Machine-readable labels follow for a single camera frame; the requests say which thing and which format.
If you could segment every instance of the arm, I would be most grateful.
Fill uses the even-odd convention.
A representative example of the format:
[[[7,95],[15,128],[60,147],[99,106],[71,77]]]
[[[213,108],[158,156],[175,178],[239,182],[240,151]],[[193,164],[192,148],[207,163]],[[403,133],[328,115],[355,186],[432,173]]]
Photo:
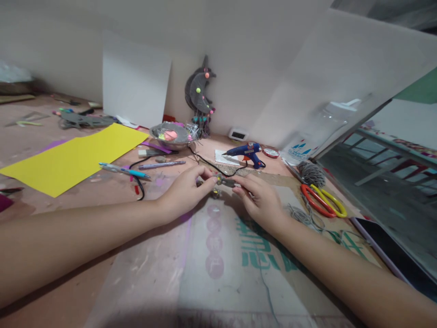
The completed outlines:
[[[235,187],[233,192],[242,198],[249,215],[369,327],[437,326],[437,305],[433,301],[291,219],[283,212],[276,191],[262,179],[249,174],[234,180],[243,188]]]
[[[196,187],[196,178],[206,182]],[[157,200],[41,213],[0,225],[0,308],[191,210],[217,182],[183,172]]]

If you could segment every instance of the black cable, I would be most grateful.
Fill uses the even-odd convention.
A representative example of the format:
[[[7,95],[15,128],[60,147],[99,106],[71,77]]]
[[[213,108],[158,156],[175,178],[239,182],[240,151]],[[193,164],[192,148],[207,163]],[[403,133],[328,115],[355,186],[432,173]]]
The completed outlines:
[[[215,168],[218,172],[220,172],[221,174],[223,174],[225,177],[228,177],[228,178],[230,178],[231,176],[234,176],[234,175],[238,172],[238,170],[245,169],[245,168],[247,168],[247,166],[249,165],[249,164],[247,163],[247,161],[246,161],[246,166],[242,166],[242,167],[236,169],[234,173],[232,173],[231,175],[229,175],[229,174],[224,173],[221,169],[219,169],[219,168],[218,168],[217,166],[215,166],[214,164],[208,162],[206,159],[204,159],[204,158],[203,158],[202,156],[200,156],[199,154],[196,154],[195,152],[193,152],[193,150],[191,149],[191,147],[189,147],[189,148],[190,148],[191,152],[193,153],[193,155],[198,156],[198,157],[199,157],[202,161],[204,161],[206,164],[211,165],[211,166],[212,166],[213,168]]]
[[[139,164],[139,163],[142,163],[142,162],[147,161],[149,158],[151,158],[151,156],[147,156],[145,159],[139,160],[138,162],[135,162],[135,163],[131,164],[131,165],[129,166],[129,169],[132,169],[132,167],[133,167],[134,165],[137,165],[137,164]],[[142,183],[141,183],[140,179],[139,179],[137,176],[134,176],[134,175],[133,175],[132,177],[137,181],[138,186],[140,187],[141,192],[142,192],[142,196],[141,196],[141,198],[138,198],[138,200],[143,200],[143,199],[144,199],[144,196],[145,196],[145,194],[146,194],[146,193],[144,192],[144,187],[142,186]]]

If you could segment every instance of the yellow scissors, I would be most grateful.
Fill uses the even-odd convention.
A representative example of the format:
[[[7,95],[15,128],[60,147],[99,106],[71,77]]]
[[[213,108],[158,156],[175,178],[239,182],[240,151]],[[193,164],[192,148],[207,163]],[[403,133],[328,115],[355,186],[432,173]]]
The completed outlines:
[[[294,167],[292,167],[291,165],[289,165],[289,163],[288,162],[285,162],[285,163],[287,163],[287,166],[290,168],[290,170],[292,171],[292,172],[294,172],[294,174],[296,175],[296,177],[299,179],[299,181],[302,183],[302,186],[304,186],[304,185],[308,185],[308,183],[306,183],[305,181],[304,181],[304,179],[302,178],[302,176],[300,175],[300,172],[298,172]],[[327,205],[328,207],[330,207],[331,209],[332,209],[332,211],[335,213],[335,215],[336,216],[338,216],[339,218],[345,218],[345,217],[347,217],[347,212],[346,212],[346,209],[345,209],[345,207],[342,205],[342,203],[340,203],[339,201],[338,201],[338,199],[337,198],[335,198],[333,195],[331,195],[329,192],[327,192],[326,190],[324,190],[324,189],[319,189],[319,188],[317,188],[314,184],[311,184],[310,185],[310,187],[311,187],[311,189],[313,189],[317,194],[318,194],[318,196],[323,200],[323,202],[324,202],[324,204],[322,203],[322,205],[324,205],[324,207],[326,208],[326,206],[325,205]],[[311,204],[311,205],[313,205],[312,204],[312,201],[310,201],[310,198],[309,198],[309,196],[307,195],[307,193],[306,192],[304,192],[304,190],[302,189],[302,192],[304,193],[304,195],[306,196],[306,198],[308,199],[308,201],[309,201],[309,203]],[[329,198],[336,206],[337,206],[337,208],[338,208],[338,210],[336,210],[335,208],[334,208],[334,206],[326,199],[326,198]],[[320,211],[320,210],[318,210],[317,209],[317,211],[319,212],[319,213],[321,213],[321,214],[323,214],[324,216],[326,216],[326,217],[335,217],[335,215],[330,215],[330,213],[331,213],[331,211],[329,210],[329,213],[325,213],[325,211]]]
[[[328,206],[330,207],[330,208],[332,208],[333,209],[333,211],[335,212],[335,214],[337,214],[337,216],[338,217],[340,217],[340,218],[345,218],[345,217],[347,217],[347,212],[346,212],[346,209],[345,209],[345,207],[342,205],[342,203],[340,203],[339,201],[338,201],[338,199],[337,198],[335,198],[333,195],[331,195],[329,192],[327,192],[326,190],[324,190],[324,189],[319,189],[319,188],[317,188],[315,185],[313,185],[313,184],[311,184],[310,185],[310,187],[312,188],[312,189],[314,189],[315,190],[315,192],[320,196],[320,198],[321,199],[323,199],[323,201],[326,203],[326,204],[328,204]],[[337,206],[337,208],[338,208],[338,210],[336,210],[335,208],[334,208],[334,206],[332,206],[332,204],[326,199],[326,198],[329,198],[336,206]]]

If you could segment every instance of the yellow paper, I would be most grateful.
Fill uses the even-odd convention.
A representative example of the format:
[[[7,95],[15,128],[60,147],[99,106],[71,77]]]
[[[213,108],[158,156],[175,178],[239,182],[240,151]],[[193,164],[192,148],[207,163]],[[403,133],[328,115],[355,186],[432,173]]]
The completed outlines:
[[[57,197],[139,145],[149,135],[113,124],[93,135],[74,138],[57,147],[0,169],[49,196]]]

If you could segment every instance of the hot glue gun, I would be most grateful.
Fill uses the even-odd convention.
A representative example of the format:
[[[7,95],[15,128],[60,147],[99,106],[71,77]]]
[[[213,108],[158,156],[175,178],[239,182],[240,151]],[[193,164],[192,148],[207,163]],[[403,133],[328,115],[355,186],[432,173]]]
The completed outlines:
[[[259,143],[249,143],[245,146],[232,148],[222,155],[237,156],[244,155],[243,160],[251,160],[254,163],[254,169],[264,168],[265,164],[256,156],[256,153],[261,150]]]

